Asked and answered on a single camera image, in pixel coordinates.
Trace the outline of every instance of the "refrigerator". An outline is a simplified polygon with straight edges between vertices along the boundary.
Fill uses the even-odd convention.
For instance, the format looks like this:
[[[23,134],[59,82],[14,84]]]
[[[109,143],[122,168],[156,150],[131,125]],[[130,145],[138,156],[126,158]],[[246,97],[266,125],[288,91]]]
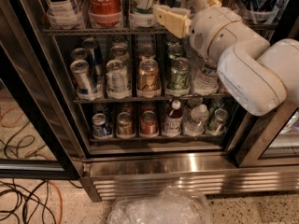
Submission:
[[[271,44],[286,37],[298,39],[296,1],[278,0],[278,13],[272,22],[248,23],[248,27]],[[93,18],[87,16],[89,2],[82,0],[80,16],[84,22],[80,25],[84,27],[69,29],[57,27],[50,20],[45,0],[0,0],[2,87],[9,91],[54,156],[51,160],[1,156],[1,177],[79,180],[93,202],[152,195],[166,186],[197,189],[205,194],[299,188],[295,104],[285,102],[257,117],[239,105],[221,84],[213,94],[169,94],[164,70],[165,38],[169,32],[161,25],[132,24],[130,0],[121,0],[118,25],[94,26]],[[170,2],[161,0],[167,5]],[[222,0],[222,5],[237,12],[242,9],[238,0]],[[130,95],[109,96],[103,76],[97,84],[103,88],[99,96],[79,97],[78,83],[70,68],[74,62],[72,51],[81,48],[86,39],[96,39],[103,63],[107,64],[113,37],[117,35],[125,37],[130,56]],[[182,42],[192,57],[188,40]],[[137,85],[137,52],[148,44],[155,48],[154,60],[161,69],[159,93],[150,98],[140,95]],[[212,108],[212,101],[222,100],[229,116],[220,133],[204,131],[189,136],[181,125],[179,135],[167,136],[164,106],[169,100],[179,100],[183,107],[189,101],[200,101],[208,109]],[[156,105],[158,130],[153,136],[140,132],[142,105],[148,101]],[[109,138],[94,136],[96,104],[111,107]],[[132,136],[123,137],[119,135],[117,120],[121,107],[127,104],[134,108],[135,131]]]

